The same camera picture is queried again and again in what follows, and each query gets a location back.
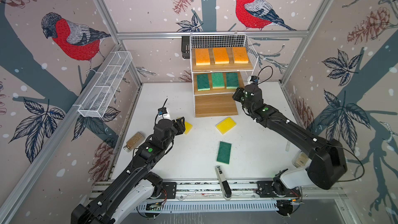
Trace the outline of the orange sponge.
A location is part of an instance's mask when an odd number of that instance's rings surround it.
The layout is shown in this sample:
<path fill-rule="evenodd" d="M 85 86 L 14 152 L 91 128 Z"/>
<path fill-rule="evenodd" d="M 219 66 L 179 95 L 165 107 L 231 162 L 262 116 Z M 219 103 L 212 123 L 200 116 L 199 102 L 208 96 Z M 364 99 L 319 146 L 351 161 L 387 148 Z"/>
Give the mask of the orange sponge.
<path fill-rule="evenodd" d="M 249 58 L 245 47 L 233 47 L 233 60 L 235 64 L 248 64 Z"/>
<path fill-rule="evenodd" d="M 209 50 L 206 48 L 195 49 L 196 66 L 210 65 Z"/>
<path fill-rule="evenodd" d="M 213 51 L 214 61 L 215 61 L 216 65 L 230 63 L 228 52 L 225 47 L 213 48 L 212 51 Z"/>

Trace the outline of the clear tube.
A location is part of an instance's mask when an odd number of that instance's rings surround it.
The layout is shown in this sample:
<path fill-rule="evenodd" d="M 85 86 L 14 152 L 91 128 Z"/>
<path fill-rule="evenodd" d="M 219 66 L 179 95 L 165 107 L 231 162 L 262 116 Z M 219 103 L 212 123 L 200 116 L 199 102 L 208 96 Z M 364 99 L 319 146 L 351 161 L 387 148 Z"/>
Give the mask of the clear tube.
<path fill-rule="evenodd" d="M 290 142 L 287 142 L 287 145 L 286 145 L 286 152 L 289 152 L 289 151 L 290 151 L 290 146 L 291 146 L 291 143 L 290 143 Z"/>

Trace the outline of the light green sponge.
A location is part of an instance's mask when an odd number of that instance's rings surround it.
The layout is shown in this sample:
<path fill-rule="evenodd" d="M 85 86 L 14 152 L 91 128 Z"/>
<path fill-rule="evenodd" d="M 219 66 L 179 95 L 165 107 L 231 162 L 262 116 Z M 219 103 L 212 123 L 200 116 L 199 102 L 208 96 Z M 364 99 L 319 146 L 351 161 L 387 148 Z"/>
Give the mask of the light green sponge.
<path fill-rule="evenodd" d="M 212 88 L 213 89 L 224 89 L 225 88 L 223 73 L 212 73 L 211 79 L 212 79 Z"/>

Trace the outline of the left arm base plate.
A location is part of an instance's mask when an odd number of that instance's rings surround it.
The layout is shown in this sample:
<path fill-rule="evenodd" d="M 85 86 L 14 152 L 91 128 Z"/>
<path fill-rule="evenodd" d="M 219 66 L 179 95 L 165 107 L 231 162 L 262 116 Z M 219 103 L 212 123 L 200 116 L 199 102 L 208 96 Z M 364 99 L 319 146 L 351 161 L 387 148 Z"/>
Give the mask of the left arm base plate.
<path fill-rule="evenodd" d="M 163 182 L 154 187 L 154 191 L 150 199 L 168 200 L 176 197 L 176 182 Z"/>

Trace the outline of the white black handheld scanner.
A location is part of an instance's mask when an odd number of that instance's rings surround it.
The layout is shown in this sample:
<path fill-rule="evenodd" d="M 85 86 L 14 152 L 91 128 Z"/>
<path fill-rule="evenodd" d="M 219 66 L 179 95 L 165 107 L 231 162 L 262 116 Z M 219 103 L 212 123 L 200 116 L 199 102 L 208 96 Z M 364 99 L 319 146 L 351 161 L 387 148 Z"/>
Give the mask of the white black handheld scanner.
<path fill-rule="evenodd" d="M 232 190 L 231 190 L 230 185 L 225 177 L 225 173 L 224 173 L 223 169 L 221 168 L 221 166 L 216 166 L 215 171 L 217 174 L 217 178 L 218 178 L 218 181 L 219 181 L 219 184 L 221 187 L 223 197 L 226 200 L 230 200 L 232 198 Z"/>

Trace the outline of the glass spice jar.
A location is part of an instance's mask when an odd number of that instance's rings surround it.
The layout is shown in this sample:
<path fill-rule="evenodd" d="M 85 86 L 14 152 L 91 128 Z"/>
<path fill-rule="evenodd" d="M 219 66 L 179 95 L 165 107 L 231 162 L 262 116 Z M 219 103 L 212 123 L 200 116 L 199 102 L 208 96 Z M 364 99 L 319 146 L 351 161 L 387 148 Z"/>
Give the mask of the glass spice jar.
<path fill-rule="evenodd" d="M 123 147 L 123 149 L 126 152 L 131 152 L 133 151 L 137 145 L 139 145 L 143 140 L 144 140 L 144 136 L 140 133 L 137 132 L 136 134 L 134 134 L 125 144 L 125 146 Z"/>

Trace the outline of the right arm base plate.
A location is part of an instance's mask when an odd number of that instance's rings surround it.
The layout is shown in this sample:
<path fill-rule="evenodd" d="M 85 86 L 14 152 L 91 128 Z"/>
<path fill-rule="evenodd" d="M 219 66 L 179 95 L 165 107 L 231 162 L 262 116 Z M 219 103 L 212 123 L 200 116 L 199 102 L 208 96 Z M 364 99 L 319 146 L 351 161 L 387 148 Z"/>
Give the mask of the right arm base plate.
<path fill-rule="evenodd" d="M 282 183 L 275 181 L 257 181 L 256 194 L 261 198 L 300 198 L 299 188 L 288 189 Z"/>

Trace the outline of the yellow sponge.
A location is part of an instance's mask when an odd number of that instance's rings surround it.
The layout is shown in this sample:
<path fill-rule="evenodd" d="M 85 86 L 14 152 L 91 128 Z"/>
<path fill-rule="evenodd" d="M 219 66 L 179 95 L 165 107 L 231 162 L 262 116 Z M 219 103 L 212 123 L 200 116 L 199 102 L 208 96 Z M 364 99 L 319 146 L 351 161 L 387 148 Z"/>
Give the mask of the yellow sponge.
<path fill-rule="evenodd" d="M 188 134 L 191 131 L 191 129 L 193 128 L 193 125 L 187 121 L 184 122 L 184 126 L 185 126 L 184 134 Z"/>
<path fill-rule="evenodd" d="M 216 128 L 221 134 L 224 135 L 228 131 L 230 131 L 232 128 L 234 128 L 235 126 L 236 126 L 236 122 L 231 117 L 227 117 L 226 119 L 224 119 L 223 121 L 218 123 L 216 125 Z"/>

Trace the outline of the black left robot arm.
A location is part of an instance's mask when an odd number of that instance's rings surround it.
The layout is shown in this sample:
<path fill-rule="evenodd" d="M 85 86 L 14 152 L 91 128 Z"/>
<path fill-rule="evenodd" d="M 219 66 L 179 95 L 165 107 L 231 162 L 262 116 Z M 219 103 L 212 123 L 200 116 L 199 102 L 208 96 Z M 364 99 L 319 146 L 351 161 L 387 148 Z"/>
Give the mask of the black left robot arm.
<path fill-rule="evenodd" d="M 163 179 L 151 170 L 173 148 L 175 136 L 185 130 L 184 117 L 159 120 L 124 171 L 87 206 L 79 204 L 72 211 L 70 222 L 115 224 L 145 199 L 158 196 Z"/>

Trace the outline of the small glass jar right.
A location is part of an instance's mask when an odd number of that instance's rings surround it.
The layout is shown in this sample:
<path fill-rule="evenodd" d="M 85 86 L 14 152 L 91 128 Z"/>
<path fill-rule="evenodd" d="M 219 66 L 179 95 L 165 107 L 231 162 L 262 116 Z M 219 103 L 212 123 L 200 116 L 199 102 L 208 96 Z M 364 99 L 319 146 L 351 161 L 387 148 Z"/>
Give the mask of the small glass jar right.
<path fill-rule="evenodd" d="M 299 151 L 292 160 L 292 164 L 296 168 L 305 167 L 309 161 L 309 157 L 303 151 Z"/>

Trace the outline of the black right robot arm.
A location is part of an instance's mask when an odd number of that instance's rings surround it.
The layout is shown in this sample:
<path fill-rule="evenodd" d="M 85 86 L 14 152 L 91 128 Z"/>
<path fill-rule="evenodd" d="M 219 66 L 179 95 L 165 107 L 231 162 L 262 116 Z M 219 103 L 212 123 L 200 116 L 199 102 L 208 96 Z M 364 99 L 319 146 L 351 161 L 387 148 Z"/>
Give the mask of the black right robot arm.
<path fill-rule="evenodd" d="M 275 175 L 272 187 L 277 195 L 310 185 L 329 190 L 347 172 L 344 149 L 339 141 L 316 136 L 292 122 L 275 107 L 265 104 L 262 90 L 256 83 L 237 88 L 233 100 L 239 102 L 244 113 L 256 123 L 280 134 L 311 160 L 306 168 L 286 169 Z"/>

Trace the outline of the dark green sponge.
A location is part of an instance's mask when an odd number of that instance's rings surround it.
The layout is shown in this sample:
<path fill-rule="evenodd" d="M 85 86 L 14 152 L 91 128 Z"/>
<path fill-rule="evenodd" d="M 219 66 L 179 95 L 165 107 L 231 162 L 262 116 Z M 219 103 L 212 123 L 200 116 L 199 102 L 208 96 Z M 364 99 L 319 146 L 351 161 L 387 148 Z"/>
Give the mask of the dark green sponge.
<path fill-rule="evenodd" d="M 237 89 L 239 87 L 238 73 L 226 73 L 227 89 Z"/>
<path fill-rule="evenodd" d="M 216 161 L 224 164 L 229 164 L 231 149 L 232 149 L 232 144 L 227 142 L 220 142 Z"/>
<path fill-rule="evenodd" d="M 197 74 L 198 91 L 210 90 L 208 74 Z"/>

